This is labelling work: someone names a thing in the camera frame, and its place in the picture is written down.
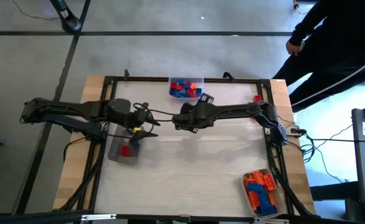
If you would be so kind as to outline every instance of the person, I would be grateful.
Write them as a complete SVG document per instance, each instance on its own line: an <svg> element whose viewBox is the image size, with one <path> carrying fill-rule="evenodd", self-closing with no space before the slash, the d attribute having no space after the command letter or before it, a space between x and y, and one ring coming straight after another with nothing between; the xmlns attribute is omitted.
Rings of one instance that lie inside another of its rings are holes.
<svg viewBox="0 0 365 224"><path fill-rule="evenodd" d="M289 86L312 72L289 96L293 112L364 83L365 69L301 102L365 65L365 0L320 0L295 27L286 47L290 57L274 79L284 79Z"/></svg>

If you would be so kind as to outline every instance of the hand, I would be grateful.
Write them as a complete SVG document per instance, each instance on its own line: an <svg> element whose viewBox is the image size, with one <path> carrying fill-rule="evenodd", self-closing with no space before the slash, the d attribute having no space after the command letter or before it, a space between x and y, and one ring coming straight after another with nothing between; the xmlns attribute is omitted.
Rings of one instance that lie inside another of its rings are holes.
<svg viewBox="0 0 365 224"><path fill-rule="evenodd" d="M287 42L287 51L288 51L288 54L290 54L290 55L294 54L295 56L297 56L300 52L300 46L294 46L293 44L291 44L288 41Z"/></svg>

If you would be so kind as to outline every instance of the black jacket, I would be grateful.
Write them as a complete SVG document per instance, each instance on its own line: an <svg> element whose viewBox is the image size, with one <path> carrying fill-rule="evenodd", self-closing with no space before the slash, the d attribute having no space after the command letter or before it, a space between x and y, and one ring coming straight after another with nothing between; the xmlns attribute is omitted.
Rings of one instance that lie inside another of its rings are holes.
<svg viewBox="0 0 365 224"><path fill-rule="evenodd" d="M299 46L309 34L318 53L326 57L364 53L365 0L320 0L295 27L289 42Z"/></svg>

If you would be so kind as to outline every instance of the wooden tabletop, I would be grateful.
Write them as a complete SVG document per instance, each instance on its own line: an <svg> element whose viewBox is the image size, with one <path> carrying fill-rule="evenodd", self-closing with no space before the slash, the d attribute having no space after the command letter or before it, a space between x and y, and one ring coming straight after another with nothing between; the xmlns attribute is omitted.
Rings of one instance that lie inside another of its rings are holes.
<svg viewBox="0 0 365 224"><path fill-rule="evenodd" d="M104 78L105 77L100 76L89 76L87 78L81 99L82 103L86 101L95 101L100 99ZM271 87L273 100L277 108L278 115L287 121L293 121L293 113L290 106L290 100L288 97L288 90L285 81L271 80ZM280 120L280 123L284 126L292 125L282 120ZM82 137L83 136L81 133L73 133L71 141ZM288 137L288 140L297 145L300 144L299 140L296 137L290 136ZM76 188L82 182L89 145L89 141L81 140L69 146L64 169L62 171L58 186L57 195L54 200L54 208L61 207L69 199L69 197L72 196ZM303 205L310 212L315 213L313 199L311 197L310 186L308 185L306 169L301 152L297 148L289 144L283 147L283 154L285 157L285 165L287 168L290 187L292 188L298 199L303 203ZM91 189L92 183L88 186L88 189L86 191L83 208L88 208Z"/></svg>

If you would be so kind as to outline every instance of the plastic bin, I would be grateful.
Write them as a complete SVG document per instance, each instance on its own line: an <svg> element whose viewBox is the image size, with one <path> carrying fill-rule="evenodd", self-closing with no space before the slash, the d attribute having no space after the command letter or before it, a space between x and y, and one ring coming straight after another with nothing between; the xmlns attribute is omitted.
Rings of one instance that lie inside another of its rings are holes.
<svg viewBox="0 0 365 224"><path fill-rule="evenodd" d="M255 171L260 171L263 175L271 174L271 176L272 176L272 173L269 169L261 169L261 170L255 170ZM248 172L239 179L240 186L242 187L242 195L246 201L247 208L249 209L250 213L253 214L253 217L258 218L259 220L264 220L266 218L272 218L272 217L276 217L281 214L284 214L285 213L285 204L283 203L283 200L281 198L280 192L278 191L278 188L267 192L267 193L271 193L274 195L274 198L276 201L276 208L277 208L276 213L271 214L271 215L261 215L261 214L256 213L255 211L253 211L252 205L250 204L250 201L249 201L249 198L248 198L248 195L246 192L246 186L244 185L244 180L248 177L249 174L253 174L255 171Z"/></svg>
<svg viewBox="0 0 365 224"><path fill-rule="evenodd" d="M183 96L183 97L177 97L176 95L172 95L170 93L170 86L171 86L171 83L174 82L174 83L178 83L179 80L184 80L184 82L191 82L192 85L195 85L196 88L198 89L201 89L201 94L196 94L196 98L193 98L193 97L189 97L189 96ZM199 97L201 97L202 93L204 93L204 78L198 78L198 77L169 77L169 84L168 84L168 95L173 97L173 98L177 98L177 99L183 99L183 100L196 100L198 99Z"/></svg>

